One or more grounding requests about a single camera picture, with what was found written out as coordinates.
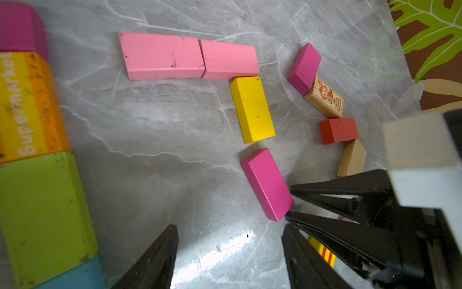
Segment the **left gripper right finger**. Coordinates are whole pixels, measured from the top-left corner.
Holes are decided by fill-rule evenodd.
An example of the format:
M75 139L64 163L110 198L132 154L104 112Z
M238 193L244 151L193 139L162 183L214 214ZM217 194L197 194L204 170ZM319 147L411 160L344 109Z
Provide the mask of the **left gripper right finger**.
M294 225L285 226L282 244L292 289L351 287L321 258Z

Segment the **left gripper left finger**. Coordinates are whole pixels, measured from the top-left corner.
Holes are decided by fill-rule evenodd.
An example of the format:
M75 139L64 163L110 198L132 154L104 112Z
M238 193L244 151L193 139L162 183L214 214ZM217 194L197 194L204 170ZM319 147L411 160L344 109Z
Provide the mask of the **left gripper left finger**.
M178 228L175 225L168 225L137 262L113 285L113 288L169 289L178 245Z

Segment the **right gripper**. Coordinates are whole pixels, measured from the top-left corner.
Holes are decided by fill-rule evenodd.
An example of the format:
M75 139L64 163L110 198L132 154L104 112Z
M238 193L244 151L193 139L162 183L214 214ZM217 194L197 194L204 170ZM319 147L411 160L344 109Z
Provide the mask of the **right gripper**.
M286 220L314 236L375 289L459 289L462 256L440 210L402 207L385 170L294 184L291 195L357 223L290 211Z

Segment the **yellow red striped block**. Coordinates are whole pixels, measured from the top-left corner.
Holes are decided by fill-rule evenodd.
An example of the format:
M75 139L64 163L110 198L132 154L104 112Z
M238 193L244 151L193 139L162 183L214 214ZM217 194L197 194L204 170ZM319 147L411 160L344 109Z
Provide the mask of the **yellow red striped block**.
M309 238L309 243L314 247L317 253L329 264L331 268L334 268L336 262L336 255L327 249L322 243L312 236Z

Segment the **blue block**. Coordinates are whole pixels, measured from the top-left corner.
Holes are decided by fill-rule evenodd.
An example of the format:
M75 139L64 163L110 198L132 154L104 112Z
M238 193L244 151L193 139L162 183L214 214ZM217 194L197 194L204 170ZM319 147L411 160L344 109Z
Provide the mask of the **blue block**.
M98 255L91 261L57 276L36 289L105 289Z

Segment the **magenta block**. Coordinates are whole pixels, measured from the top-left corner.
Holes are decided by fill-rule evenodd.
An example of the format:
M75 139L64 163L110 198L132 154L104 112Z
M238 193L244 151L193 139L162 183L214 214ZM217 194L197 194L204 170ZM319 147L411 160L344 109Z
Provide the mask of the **magenta block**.
M299 94L304 95L312 89L322 57L312 44L300 49L287 81Z
M1 52L33 52L49 61L45 26L32 5L1 1Z
M269 220L281 221L294 199L268 148L260 149L241 162L241 167Z

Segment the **green block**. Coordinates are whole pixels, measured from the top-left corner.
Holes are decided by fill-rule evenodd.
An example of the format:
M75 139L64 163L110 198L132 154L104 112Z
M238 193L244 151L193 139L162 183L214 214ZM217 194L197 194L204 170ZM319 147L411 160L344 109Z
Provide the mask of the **green block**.
M99 247L73 154L1 165L1 229L19 289L95 257Z

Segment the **pink block top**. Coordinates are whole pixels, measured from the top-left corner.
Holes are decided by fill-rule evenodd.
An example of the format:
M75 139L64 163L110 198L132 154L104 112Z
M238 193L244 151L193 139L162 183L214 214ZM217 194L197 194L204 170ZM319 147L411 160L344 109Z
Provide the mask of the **pink block top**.
M119 33L131 81L200 78L205 64L195 37Z

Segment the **pink block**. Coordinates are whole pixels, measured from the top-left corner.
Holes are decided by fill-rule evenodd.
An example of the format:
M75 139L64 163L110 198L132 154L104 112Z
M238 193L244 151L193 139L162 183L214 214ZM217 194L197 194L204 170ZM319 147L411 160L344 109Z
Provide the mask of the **pink block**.
M205 64L195 37L119 33L131 81L200 78Z
M256 77L260 73L256 49L253 46L200 40L205 72L203 79L232 80Z

